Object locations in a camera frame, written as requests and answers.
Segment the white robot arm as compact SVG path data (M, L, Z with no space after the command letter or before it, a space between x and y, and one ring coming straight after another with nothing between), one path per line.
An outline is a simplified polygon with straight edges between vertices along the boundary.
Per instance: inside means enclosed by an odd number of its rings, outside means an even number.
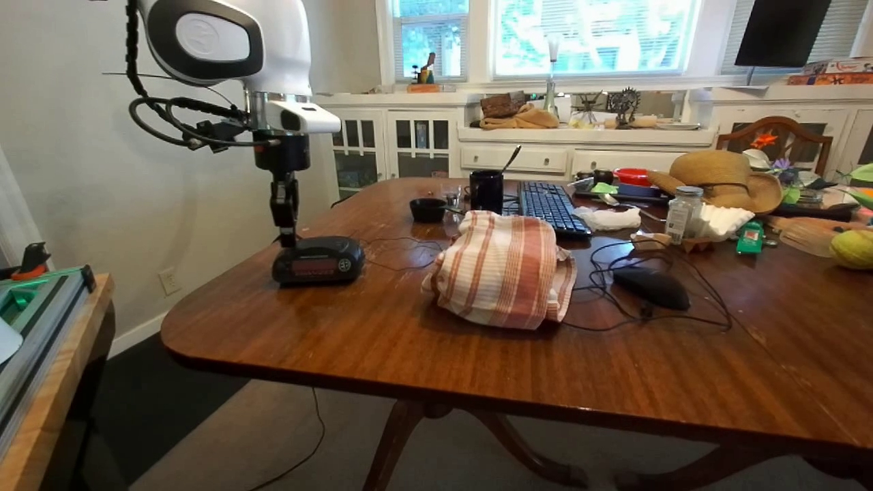
M154 97L139 80L139 39L152 59L193 88L240 82L244 104L219 105L186 96ZM283 247L298 247L298 170L311 163L309 135L340 119L311 96L311 39L303 0L124 0L124 80L131 119L150 135L213 153L249 134L257 165L273 174L270 215Z

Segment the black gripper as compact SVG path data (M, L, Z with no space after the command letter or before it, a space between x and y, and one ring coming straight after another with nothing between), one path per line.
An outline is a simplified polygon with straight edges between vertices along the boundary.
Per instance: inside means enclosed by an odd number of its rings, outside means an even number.
M273 172L270 219L276 225L276 239L281 246L298 246L298 178L289 172L303 172L311 165L309 138L306 135L273 135L273 134L257 131L254 134L254 161L258 170Z

